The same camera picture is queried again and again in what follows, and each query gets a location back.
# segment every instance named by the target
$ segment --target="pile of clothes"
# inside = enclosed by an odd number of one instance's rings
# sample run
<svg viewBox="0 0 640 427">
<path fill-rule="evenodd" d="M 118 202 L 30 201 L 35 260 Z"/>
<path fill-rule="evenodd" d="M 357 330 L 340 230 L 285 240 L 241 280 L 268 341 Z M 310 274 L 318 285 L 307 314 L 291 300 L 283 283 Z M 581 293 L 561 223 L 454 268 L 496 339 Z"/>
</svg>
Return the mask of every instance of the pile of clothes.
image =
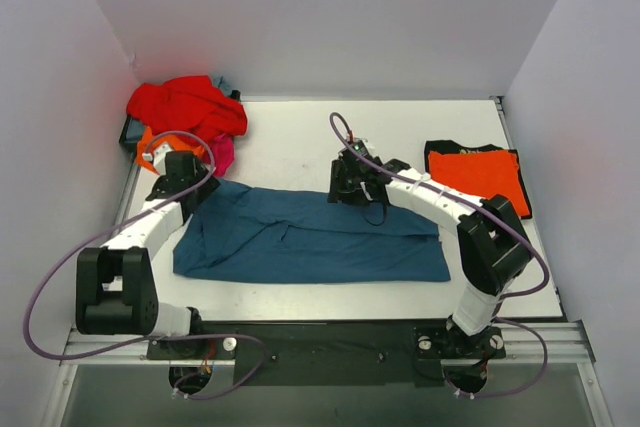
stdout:
<svg viewBox="0 0 640 427">
<path fill-rule="evenodd" d="M 162 85 L 144 83 L 136 89 L 127 113 L 145 125 L 137 144 L 136 162 L 154 171 L 142 158 L 152 138 L 172 130 L 197 135 L 211 148 L 214 162 L 195 139 L 169 134 L 154 142 L 151 150 L 168 142 L 174 150 L 191 150 L 205 162 L 215 164 L 214 174 L 222 176 L 234 160 L 233 136 L 247 132 L 247 116 L 239 95 L 234 95 L 222 77 L 206 75 L 178 77 Z"/>
</svg>

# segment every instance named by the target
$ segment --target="metal frame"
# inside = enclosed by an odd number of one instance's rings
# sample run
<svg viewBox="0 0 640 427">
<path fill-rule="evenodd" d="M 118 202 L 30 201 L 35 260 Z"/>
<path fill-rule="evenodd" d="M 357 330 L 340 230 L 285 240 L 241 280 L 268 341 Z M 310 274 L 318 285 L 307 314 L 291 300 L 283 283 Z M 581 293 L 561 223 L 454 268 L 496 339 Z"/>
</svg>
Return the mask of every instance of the metal frame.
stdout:
<svg viewBox="0 0 640 427">
<path fill-rule="evenodd" d="M 504 118 L 504 111 L 498 97 L 492 97 L 496 103 L 496 109 L 507 137 L 509 147 L 513 147 L 511 137 Z M 127 209 L 131 204 L 133 190 L 138 178 L 140 167 L 133 163 L 123 191 L 116 223 L 124 220 Z M 593 368 L 593 354 L 584 328 L 579 322 L 527 322 L 527 326 L 535 329 L 545 340 L 549 350 L 550 363 L 576 364 L 585 390 L 587 401 L 591 409 L 594 423 L 597 426 L 612 426 L 611 417 L 607 409 L 604 396 L 598 384 Z M 492 362 L 502 364 L 530 364 L 542 362 L 542 348 L 539 341 L 528 332 L 517 327 L 501 325 L 507 357 Z M 94 350 L 99 347 L 113 344 L 114 342 L 128 340 L 132 336 L 87 336 L 80 334 L 75 326 L 69 334 L 65 354 L 75 354 Z M 71 393 L 71 387 L 75 379 L 78 365 L 199 365 L 200 361 L 157 361 L 148 360 L 148 341 L 142 341 L 105 354 L 65 361 L 60 365 L 54 389 L 49 399 L 49 404 L 43 418 L 42 425 L 46 427 L 58 426 L 63 420 L 67 402 Z M 469 361 L 443 361 L 443 364 L 454 365 L 468 363 Z M 233 366 L 232 360 L 215 361 L 215 365 Z"/>
</svg>

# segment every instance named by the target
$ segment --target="wall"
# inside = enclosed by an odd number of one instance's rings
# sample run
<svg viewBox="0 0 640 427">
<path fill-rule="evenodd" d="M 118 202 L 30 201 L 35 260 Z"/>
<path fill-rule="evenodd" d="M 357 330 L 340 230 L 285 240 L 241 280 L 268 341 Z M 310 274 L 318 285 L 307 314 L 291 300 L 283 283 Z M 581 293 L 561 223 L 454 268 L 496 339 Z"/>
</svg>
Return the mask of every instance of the wall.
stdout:
<svg viewBox="0 0 640 427">
<path fill-rule="evenodd" d="M 223 72 L 244 92 L 501 95 L 556 0 L 98 0 L 140 80 Z"/>
<path fill-rule="evenodd" d="M 0 425 L 39 425 L 55 362 L 25 346 L 27 298 L 49 266 L 113 221 L 127 171 L 116 140 L 136 86 L 95 0 L 0 0 Z M 60 352 L 71 265 L 37 306 L 37 342 Z"/>
<path fill-rule="evenodd" d="M 640 0 L 558 0 L 506 97 L 554 279 L 638 425 Z"/>
</svg>

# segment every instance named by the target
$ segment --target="table surface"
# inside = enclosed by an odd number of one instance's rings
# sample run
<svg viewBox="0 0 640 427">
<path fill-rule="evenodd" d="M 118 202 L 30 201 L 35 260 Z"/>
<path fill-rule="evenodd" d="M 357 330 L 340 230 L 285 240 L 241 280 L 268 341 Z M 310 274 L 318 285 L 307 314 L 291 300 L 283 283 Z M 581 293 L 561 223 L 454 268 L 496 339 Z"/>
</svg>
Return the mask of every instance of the table surface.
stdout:
<svg viewBox="0 0 640 427">
<path fill-rule="evenodd" d="M 508 147 L 492 101 L 279 101 L 245 102 L 246 136 L 236 138 L 236 160 L 225 178 L 250 186 L 327 192 L 331 161 L 341 144 L 329 126 L 329 114 L 342 113 L 357 137 L 368 139 L 383 161 L 398 158 L 424 171 L 426 140 L 452 139 L 466 146 Z M 139 212 L 155 174 L 140 169 L 130 206 Z M 533 220 L 523 221 L 529 239 L 540 248 Z M 205 320 L 320 321 L 448 317 L 464 290 L 456 238 L 441 229 L 451 281 L 367 282 L 352 284 L 246 284 L 189 279 L 173 273 L 173 248 L 184 233 L 175 232 L 153 259 L 161 302 L 197 307 Z M 512 290 L 538 284 L 542 272 L 533 260 Z M 562 316 L 553 280 L 542 291 L 508 299 L 503 317 Z"/>
</svg>

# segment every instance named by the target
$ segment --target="white table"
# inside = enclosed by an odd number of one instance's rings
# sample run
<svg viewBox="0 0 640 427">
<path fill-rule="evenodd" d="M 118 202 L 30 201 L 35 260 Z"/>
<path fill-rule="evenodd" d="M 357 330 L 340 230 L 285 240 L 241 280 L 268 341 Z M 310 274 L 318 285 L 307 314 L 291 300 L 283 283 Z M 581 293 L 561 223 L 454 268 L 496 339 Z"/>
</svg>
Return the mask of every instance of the white table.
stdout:
<svg viewBox="0 0 640 427">
<path fill-rule="evenodd" d="M 452 139 L 463 145 L 507 148 L 492 101 L 285 101 L 245 102 L 249 132 L 236 139 L 236 160 L 226 178 L 250 186 L 327 192 L 331 161 L 341 144 L 329 127 L 329 113 L 342 113 L 356 136 L 368 139 L 383 161 L 398 158 L 424 170 L 426 140 Z M 139 212 L 155 174 L 141 169 L 127 215 Z M 536 248 L 533 220 L 524 221 Z M 339 285 L 245 284 L 188 279 L 173 273 L 174 233 L 153 259 L 159 300 L 193 306 L 205 320 L 319 321 L 446 318 L 462 294 L 465 278 L 457 240 L 441 231 L 451 281 L 371 282 Z M 532 261 L 513 290 L 538 284 Z M 500 312 L 512 318 L 558 318 L 562 311 L 553 280 L 542 291 L 508 299 Z"/>
</svg>

